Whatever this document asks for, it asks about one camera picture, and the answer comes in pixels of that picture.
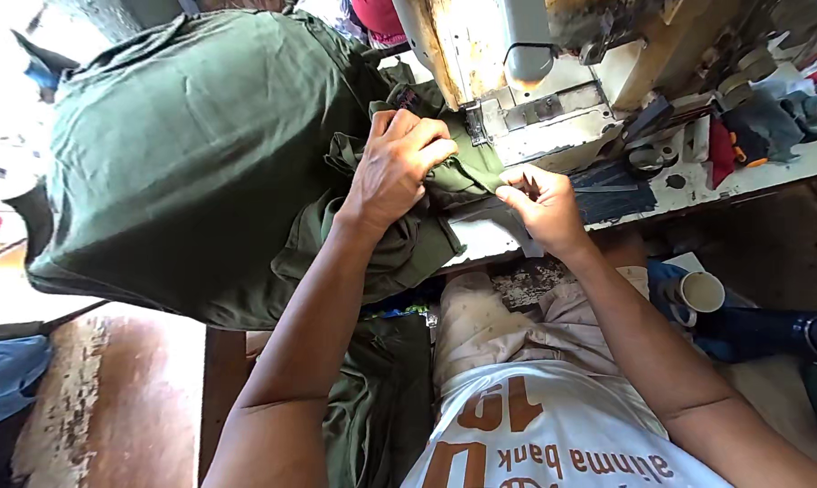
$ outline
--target person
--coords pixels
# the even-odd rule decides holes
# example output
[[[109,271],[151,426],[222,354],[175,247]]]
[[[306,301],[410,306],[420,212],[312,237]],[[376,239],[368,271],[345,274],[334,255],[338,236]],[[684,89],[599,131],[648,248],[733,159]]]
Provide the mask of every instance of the person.
[[[349,194],[225,423],[205,487],[325,486],[321,422],[384,230],[456,151],[444,123],[375,114]],[[442,296],[434,382],[441,419],[403,486],[810,486],[817,465],[768,427],[647,301],[634,247],[603,252],[567,177],[525,165],[515,208],[576,276],[510,314],[479,272]]]

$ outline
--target industrial sewing machine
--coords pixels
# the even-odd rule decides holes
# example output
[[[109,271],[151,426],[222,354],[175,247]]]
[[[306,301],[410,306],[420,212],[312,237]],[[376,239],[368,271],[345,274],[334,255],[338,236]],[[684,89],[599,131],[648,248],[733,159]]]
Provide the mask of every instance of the industrial sewing machine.
[[[628,117],[658,94],[673,100],[716,88],[709,65],[770,30],[763,22],[746,32],[777,4],[394,0],[412,50],[448,106],[465,112],[473,142],[491,142],[506,165],[555,171],[603,157]],[[720,46],[725,35],[737,42]],[[697,97],[674,109],[707,103]]]

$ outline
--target man's right hand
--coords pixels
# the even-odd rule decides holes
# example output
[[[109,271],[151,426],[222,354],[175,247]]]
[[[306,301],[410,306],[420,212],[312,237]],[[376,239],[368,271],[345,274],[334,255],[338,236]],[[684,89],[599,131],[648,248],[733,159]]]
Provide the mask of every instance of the man's right hand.
[[[544,171],[531,164],[521,164],[500,174],[505,183],[520,183],[523,176],[535,180],[540,197],[533,202],[517,188],[498,187],[496,196],[520,212],[526,230],[544,249],[566,261],[577,251],[592,245],[580,219],[571,181],[564,174]]]

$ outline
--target hand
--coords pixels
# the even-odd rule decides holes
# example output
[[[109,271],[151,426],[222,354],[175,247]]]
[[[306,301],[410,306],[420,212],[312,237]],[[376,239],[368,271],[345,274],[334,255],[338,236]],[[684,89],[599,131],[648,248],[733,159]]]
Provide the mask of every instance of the hand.
[[[496,189],[499,199],[520,212],[526,230],[544,246],[544,249],[560,260],[575,251],[592,245],[580,219],[577,201],[571,181],[564,174],[544,171],[531,164],[521,164],[500,174],[505,183],[519,183],[535,179],[541,192],[536,202],[517,188],[501,186]]]
[[[370,138],[351,189],[337,213],[380,239],[423,197],[423,178],[457,152],[445,122],[421,119],[406,109],[372,116]]]

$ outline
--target brown lettering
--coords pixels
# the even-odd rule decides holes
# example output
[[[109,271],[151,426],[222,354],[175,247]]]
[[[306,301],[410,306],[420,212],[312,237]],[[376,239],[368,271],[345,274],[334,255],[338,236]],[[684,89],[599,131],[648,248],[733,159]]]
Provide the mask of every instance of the brown lettering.
[[[538,463],[540,465],[544,464],[544,460],[541,458],[541,448],[540,447],[535,446],[534,444],[530,444],[529,445],[529,456],[532,457],[532,461],[535,461],[536,463]]]
[[[554,454],[554,458],[550,459],[550,453]],[[559,450],[556,449],[555,444],[548,444],[544,447],[544,455],[547,457],[547,466],[550,468],[556,468],[556,475],[559,476],[559,480],[562,480],[562,466],[559,465]]]
[[[511,478],[506,479],[499,485],[499,488],[526,488],[527,486],[534,486],[541,488],[537,481],[531,478]]]
[[[502,385],[493,385],[469,397],[457,415],[457,425],[484,432],[496,430],[502,423],[502,395],[494,392],[501,389]],[[478,404],[481,404],[480,416],[477,415]]]
[[[521,455],[520,455],[521,451],[523,452],[523,458],[522,459],[521,459]],[[526,445],[523,444],[519,448],[514,447],[514,462],[515,463],[522,463],[525,460],[526,460]]]
[[[625,467],[622,467],[622,465],[620,465],[620,461],[617,460],[617,455],[616,454],[611,454],[610,457],[613,458],[613,463],[617,465],[617,469],[619,469],[620,471],[629,472],[629,473],[634,472],[634,470],[631,469],[631,465],[628,464],[628,460],[625,458],[624,454],[620,454],[620,458],[622,458],[623,464],[625,465]]]
[[[598,452],[589,453],[587,452],[587,459],[589,460],[589,467],[592,468],[596,474],[607,474],[613,471],[613,465],[610,463],[610,458],[607,454],[603,455],[605,459],[606,466],[601,463],[601,456],[598,456]]]
[[[629,456],[629,458],[631,458],[631,462],[632,462],[632,463],[634,463],[634,466],[635,466],[636,468],[638,468],[638,472],[639,472],[640,474],[643,474],[643,475],[645,475],[646,473],[652,474],[652,475],[653,475],[653,478],[654,478],[654,479],[656,479],[656,482],[659,482],[659,483],[661,483],[661,482],[662,482],[662,480],[658,478],[658,475],[656,475],[656,472],[650,469],[650,465],[648,465],[648,464],[646,463],[646,460],[645,460],[645,459],[641,458],[640,456],[638,456],[638,460],[637,460],[637,461],[635,461],[635,460],[634,460],[634,456]],[[644,472],[644,471],[643,471],[643,470],[640,468],[640,463],[639,463],[638,461],[640,461],[641,463],[643,463],[643,467],[644,467],[644,468],[646,468],[646,471],[645,471],[645,472]],[[647,480],[647,481],[650,481],[650,477],[648,477],[648,476],[643,476],[643,479],[645,479],[645,480]]]
[[[664,476],[665,478],[672,478],[674,475],[674,471],[667,469],[668,463],[667,461],[663,460],[661,456],[652,455],[649,457],[650,462],[653,463],[653,467],[656,468],[658,474]]]
[[[511,432],[523,432],[542,412],[543,405],[529,403],[526,395],[526,378],[523,376],[508,378],[508,418],[511,420]]]
[[[499,467],[507,465],[505,467],[505,470],[511,472],[511,450],[505,449],[504,453],[501,450],[496,451],[499,452],[499,458],[501,459],[501,461],[499,462]]]
[[[466,444],[448,444],[436,442],[433,459],[429,461],[427,474],[423,478],[423,488],[447,488],[447,479],[451,474],[451,463],[454,456],[468,450],[466,473],[463,477],[463,488],[475,488],[484,485],[487,471],[487,446],[480,442]]]
[[[577,471],[586,471],[589,469],[583,465],[583,452],[576,449],[569,449],[568,453],[572,456],[572,464],[574,465],[574,469]]]

